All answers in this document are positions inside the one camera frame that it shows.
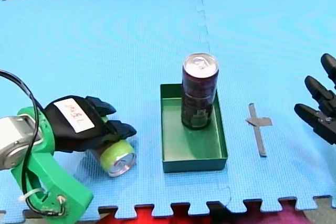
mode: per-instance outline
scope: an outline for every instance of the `screw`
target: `screw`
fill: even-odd
[[[60,204],[63,204],[66,201],[65,197],[62,195],[57,196],[57,200]]]

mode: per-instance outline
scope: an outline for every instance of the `green can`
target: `green can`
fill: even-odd
[[[124,174],[135,165],[137,160],[133,147],[126,140],[108,144],[91,152],[111,177]]]

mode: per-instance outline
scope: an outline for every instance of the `black cable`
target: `black cable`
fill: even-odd
[[[17,76],[15,76],[12,73],[9,73],[7,71],[4,70],[0,70],[0,76],[6,78],[7,80],[10,80],[11,82],[15,83],[16,85],[18,85],[25,93],[26,95],[31,99],[32,103],[33,103],[33,107],[34,107],[34,114],[35,114],[35,127],[34,127],[34,131],[33,131],[33,138],[32,141],[29,143],[29,146],[27,148],[24,160],[23,160],[23,164],[22,164],[22,173],[21,173],[21,184],[22,184],[22,192],[23,194],[27,194],[27,166],[28,166],[28,162],[29,162],[29,158],[30,158],[30,154],[32,152],[32,149],[34,147],[34,143],[36,141],[36,137],[38,134],[38,130],[39,130],[39,111],[41,111],[41,113],[43,113],[44,109],[41,106],[41,104],[34,98],[32,92],[30,91],[30,89],[27,87],[27,85],[25,85],[25,83],[23,81],[21,81],[21,79]],[[29,197],[26,198],[26,203],[28,205],[28,207],[35,213],[42,215],[42,216],[47,216],[47,217],[55,217],[55,216],[62,216],[65,213],[65,208],[64,208],[64,202],[62,200],[59,200],[60,202],[60,212],[55,212],[55,211],[45,211],[45,210],[39,210],[37,208],[34,207],[34,205],[32,204],[32,202],[30,201]]]

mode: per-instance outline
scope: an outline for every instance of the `white cable tie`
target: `white cable tie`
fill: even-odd
[[[26,199],[29,198],[31,195],[39,193],[40,191],[44,191],[43,188],[36,188],[36,189],[30,190],[25,195],[21,195],[18,200],[21,202],[25,202]]]

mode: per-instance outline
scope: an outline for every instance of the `aluminum can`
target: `aluminum can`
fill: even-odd
[[[108,144],[91,152],[110,177],[127,172],[135,165],[137,158],[133,147],[126,140]]]
[[[219,67],[211,55],[188,56],[182,67],[182,123],[191,129],[209,125],[216,95]]]

